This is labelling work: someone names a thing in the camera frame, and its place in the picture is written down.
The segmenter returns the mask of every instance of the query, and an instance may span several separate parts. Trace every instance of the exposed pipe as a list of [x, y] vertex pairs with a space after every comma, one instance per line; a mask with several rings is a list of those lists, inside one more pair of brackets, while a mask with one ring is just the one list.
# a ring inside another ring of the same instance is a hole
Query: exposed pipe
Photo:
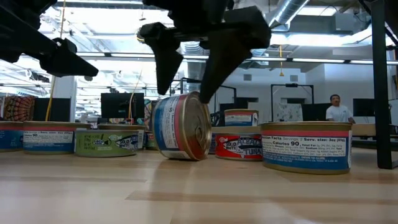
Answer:
[[300, 10], [309, 2], [309, 0], [280, 0], [274, 11], [274, 17], [269, 23], [269, 27], [274, 29], [280, 25], [288, 25]]

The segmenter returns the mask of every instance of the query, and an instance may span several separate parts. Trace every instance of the person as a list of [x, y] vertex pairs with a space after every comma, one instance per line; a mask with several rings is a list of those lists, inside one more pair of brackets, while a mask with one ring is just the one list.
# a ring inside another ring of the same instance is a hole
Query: person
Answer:
[[346, 106], [340, 104], [339, 95], [331, 95], [330, 103], [331, 106], [326, 110], [326, 120], [355, 124], [352, 112]]

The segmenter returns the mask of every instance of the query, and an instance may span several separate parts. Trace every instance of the table surface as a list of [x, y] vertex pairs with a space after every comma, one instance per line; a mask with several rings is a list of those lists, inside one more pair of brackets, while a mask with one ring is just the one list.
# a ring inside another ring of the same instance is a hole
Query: table surface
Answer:
[[281, 172], [261, 162], [0, 154], [0, 223], [398, 223], [398, 170], [353, 150], [345, 175]]

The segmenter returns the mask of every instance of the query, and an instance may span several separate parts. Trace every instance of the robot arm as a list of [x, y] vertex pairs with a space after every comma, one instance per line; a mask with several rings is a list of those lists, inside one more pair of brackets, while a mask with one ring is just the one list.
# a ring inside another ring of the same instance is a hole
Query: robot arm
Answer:
[[166, 28], [156, 22], [140, 29], [140, 35], [155, 54], [157, 89], [161, 95], [166, 94], [183, 60], [176, 51], [181, 42], [200, 41], [204, 49], [210, 50], [200, 87], [202, 103], [208, 103], [227, 77], [252, 57], [251, 49], [268, 48], [270, 44], [271, 30], [255, 6], [225, 11], [228, 5], [231, 7], [229, 0], [144, 0], [143, 3], [169, 10], [175, 26]]

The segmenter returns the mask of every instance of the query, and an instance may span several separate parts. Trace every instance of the white t-shirt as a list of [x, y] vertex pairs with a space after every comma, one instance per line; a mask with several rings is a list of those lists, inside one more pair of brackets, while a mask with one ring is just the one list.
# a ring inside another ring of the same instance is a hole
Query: white t-shirt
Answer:
[[326, 110], [326, 119], [333, 119], [338, 122], [348, 122], [348, 118], [352, 118], [351, 111], [343, 105], [331, 106]]

